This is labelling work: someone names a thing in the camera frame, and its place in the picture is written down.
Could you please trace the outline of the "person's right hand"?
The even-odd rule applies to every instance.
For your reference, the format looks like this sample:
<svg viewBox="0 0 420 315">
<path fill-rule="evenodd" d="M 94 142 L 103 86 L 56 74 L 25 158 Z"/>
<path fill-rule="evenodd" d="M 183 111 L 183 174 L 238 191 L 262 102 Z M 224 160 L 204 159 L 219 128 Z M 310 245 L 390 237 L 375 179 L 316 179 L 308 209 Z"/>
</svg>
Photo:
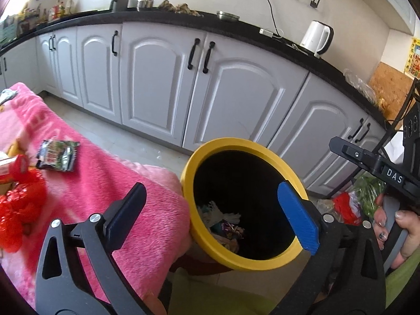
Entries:
<svg viewBox="0 0 420 315">
<path fill-rule="evenodd" d="M 382 208 L 384 195 L 380 194 L 375 203 L 378 205 L 378 209 L 374 213 L 374 233 L 377 238 L 377 243 L 380 250 L 384 249 L 389 235 L 389 231 L 385 228 L 387 223 L 387 215 Z M 399 251 L 398 255 L 394 259 L 391 268 L 393 270 L 400 267 L 407 261 L 408 258 L 418 249 L 420 242 L 420 225 L 419 216 L 412 211 L 397 211 L 395 213 L 395 221 L 398 226 L 402 229 L 407 230 L 407 238 Z"/>
</svg>

